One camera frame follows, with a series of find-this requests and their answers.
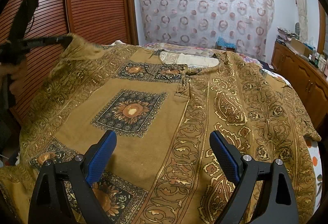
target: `cabinet handle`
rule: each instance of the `cabinet handle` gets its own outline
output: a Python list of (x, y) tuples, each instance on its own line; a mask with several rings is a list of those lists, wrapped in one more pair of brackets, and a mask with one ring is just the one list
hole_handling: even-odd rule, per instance
[(307, 91), (307, 89), (308, 89), (308, 87), (309, 87), (309, 84), (310, 84), (310, 80), (309, 80), (309, 82), (308, 82), (308, 84), (306, 85), (306, 91)]
[(310, 92), (310, 90), (311, 90), (312, 86), (313, 86), (313, 83), (311, 83), (311, 85), (310, 85), (310, 88), (309, 88), (308, 92)]

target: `orange dot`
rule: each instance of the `orange dot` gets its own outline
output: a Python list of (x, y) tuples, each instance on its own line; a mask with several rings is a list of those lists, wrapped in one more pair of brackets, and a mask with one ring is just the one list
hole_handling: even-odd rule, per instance
[(308, 148), (311, 148), (312, 147), (312, 142), (310, 139), (305, 139), (305, 142), (306, 142), (306, 145)]
[(318, 159), (314, 156), (313, 158), (312, 158), (312, 162), (313, 162), (313, 166), (317, 166), (317, 164), (318, 164)]

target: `cabinet door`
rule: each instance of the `cabinet door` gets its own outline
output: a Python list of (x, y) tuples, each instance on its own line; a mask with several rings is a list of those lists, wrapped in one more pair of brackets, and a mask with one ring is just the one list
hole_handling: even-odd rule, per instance
[(284, 54), (284, 49), (282, 48), (282, 46), (278, 43), (276, 43), (274, 45), (274, 51), (273, 51), (273, 56), (271, 59), (271, 64), (273, 66), (273, 68), (276, 70), (277, 69), (277, 73), (280, 74), (281, 71), (281, 61), (283, 58), (283, 54)]
[(317, 78), (311, 82), (308, 93), (308, 101), (305, 108), (316, 129), (328, 111), (328, 90)]
[(294, 53), (285, 52), (284, 57), (281, 61), (280, 75), (290, 82), (292, 87), (296, 85), (297, 81), (295, 78), (295, 72), (297, 70), (296, 57)]
[(314, 77), (314, 74), (306, 64), (300, 60), (296, 60), (296, 69), (293, 71), (293, 88), (304, 105), (308, 101), (308, 91)]

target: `human hand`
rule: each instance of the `human hand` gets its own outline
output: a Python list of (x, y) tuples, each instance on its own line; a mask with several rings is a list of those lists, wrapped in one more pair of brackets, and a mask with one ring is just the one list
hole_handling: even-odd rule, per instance
[(7, 74), (11, 75), (14, 81), (10, 86), (10, 92), (17, 98), (22, 94), (25, 77), (27, 75), (27, 63), (24, 59), (19, 65), (1, 64), (0, 63), (0, 89), (2, 86), (3, 77)]

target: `cardboard box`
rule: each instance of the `cardboard box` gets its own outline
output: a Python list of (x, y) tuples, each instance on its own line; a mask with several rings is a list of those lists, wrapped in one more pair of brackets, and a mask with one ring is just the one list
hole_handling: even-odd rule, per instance
[(301, 55), (304, 55), (306, 57), (312, 55), (312, 51), (305, 44), (303, 44), (299, 40), (296, 40), (295, 38), (292, 38), (292, 40), (290, 41), (290, 46)]

